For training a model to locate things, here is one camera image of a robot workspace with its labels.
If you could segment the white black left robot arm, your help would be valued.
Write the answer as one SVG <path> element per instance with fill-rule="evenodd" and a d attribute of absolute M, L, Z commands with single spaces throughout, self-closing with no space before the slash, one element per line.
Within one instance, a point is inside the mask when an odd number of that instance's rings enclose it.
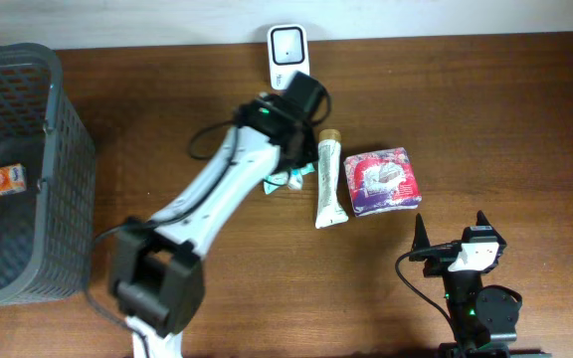
<path fill-rule="evenodd" d="M 114 230 L 108 281 L 136 357 L 178 357 L 182 332 L 205 296 L 203 261 L 216 236 L 266 177 L 316 161 L 316 113 L 327 89 L 296 73 L 282 93 L 240 105 L 209 163 L 149 220 Z"/>

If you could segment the white tube with gold cap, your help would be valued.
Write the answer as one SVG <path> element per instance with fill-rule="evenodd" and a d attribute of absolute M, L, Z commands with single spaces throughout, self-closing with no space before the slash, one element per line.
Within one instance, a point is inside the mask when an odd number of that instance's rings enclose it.
<path fill-rule="evenodd" d="M 315 227 L 327 228 L 345 223 L 348 216 L 337 199 L 340 169 L 341 134 L 337 129 L 324 129 L 319 133 L 318 200 Z"/>

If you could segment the teal toilet tissue pack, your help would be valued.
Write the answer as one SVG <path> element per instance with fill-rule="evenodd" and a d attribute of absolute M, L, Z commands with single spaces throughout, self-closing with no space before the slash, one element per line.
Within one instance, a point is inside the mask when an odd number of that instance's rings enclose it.
<path fill-rule="evenodd" d="M 289 180 L 289 172 L 280 172 L 269 175 L 263 179 L 263 188 L 266 195 L 270 195 L 279 188 L 286 186 Z"/>

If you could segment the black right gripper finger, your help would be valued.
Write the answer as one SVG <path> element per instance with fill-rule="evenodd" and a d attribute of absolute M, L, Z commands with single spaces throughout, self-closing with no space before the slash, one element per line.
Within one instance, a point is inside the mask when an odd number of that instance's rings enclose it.
<path fill-rule="evenodd" d="M 415 217 L 414 238 L 412 243 L 412 250 L 417 251 L 427 249 L 431 246 L 426 227 L 421 214 Z"/>
<path fill-rule="evenodd" d="M 476 226 L 482 229 L 492 229 L 492 225 L 482 210 L 477 212 Z"/>

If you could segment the grey plastic mesh basket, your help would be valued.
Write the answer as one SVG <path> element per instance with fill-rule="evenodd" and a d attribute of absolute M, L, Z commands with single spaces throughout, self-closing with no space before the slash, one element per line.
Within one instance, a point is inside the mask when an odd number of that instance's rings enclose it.
<path fill-rule="evenodd" d="M 0 167 L 17 163 L 27 189 L 0 197 L 0 306 L 79 291 L 93 240 L 95 145 L 39 44 L 0 46 Z"/>

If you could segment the white barcode scanner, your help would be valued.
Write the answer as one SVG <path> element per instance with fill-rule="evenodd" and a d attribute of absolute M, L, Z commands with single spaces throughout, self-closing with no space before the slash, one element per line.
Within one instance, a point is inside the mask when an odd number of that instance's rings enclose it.
<path fill-rule="evenodd" d="M 270 82 L 285 90 L 296 73 L 310 74 L 307 32 L 302 25 L 275 25 L 267 31 Z"/>

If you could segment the orange tissue packet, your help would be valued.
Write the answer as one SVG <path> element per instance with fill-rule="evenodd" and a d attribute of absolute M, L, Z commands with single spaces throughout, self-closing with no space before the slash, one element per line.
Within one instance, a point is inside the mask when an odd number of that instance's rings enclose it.
<path fill-rule="evenodd" d="M 19 163 L 0 167 L 0 197 L 27 189 L 25 167 Z"/>

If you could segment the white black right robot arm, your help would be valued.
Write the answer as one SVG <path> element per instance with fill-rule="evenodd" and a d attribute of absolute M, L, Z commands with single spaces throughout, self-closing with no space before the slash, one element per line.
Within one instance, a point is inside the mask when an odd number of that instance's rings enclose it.
<path fill-rule="evenodd" d="M 542 351 L 512 351 L 522 296 L 501 285 L 484 285 L 481 277 L 497 267 L 505 239 L 483 212 L 457 241 L 432 245 L 423 218 L 415 219 L 411 251 L 400 257 L 424 264 L 423 276 L 439 277 L 444 284 L 446 308 L 411 283 L 407 286 L 446 318 L 455 341 L 442 343 L 439 357 L 545 357 Z"/>

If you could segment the small teal tissue packet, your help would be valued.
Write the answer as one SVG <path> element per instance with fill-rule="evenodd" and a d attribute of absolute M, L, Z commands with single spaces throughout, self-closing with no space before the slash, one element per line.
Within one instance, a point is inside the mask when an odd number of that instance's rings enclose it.
<path fill-rule="evenodd" d="M 286 185 L 291 190 L 301 190 L 303 186 L 303 177 L 314 171 L 314 166 L 311 163 L 298 169 L 292 169 L 289 173 Z"/>

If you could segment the purple red tissue pack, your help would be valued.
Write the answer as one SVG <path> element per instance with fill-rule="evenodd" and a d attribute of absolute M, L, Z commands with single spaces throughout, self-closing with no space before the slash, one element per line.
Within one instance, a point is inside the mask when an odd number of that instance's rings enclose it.
<path fill-rule="evenodd" d="M 416 209 L 422 201 L 404 147 L 352 155 L 343 164 L 356 217 Z"/>

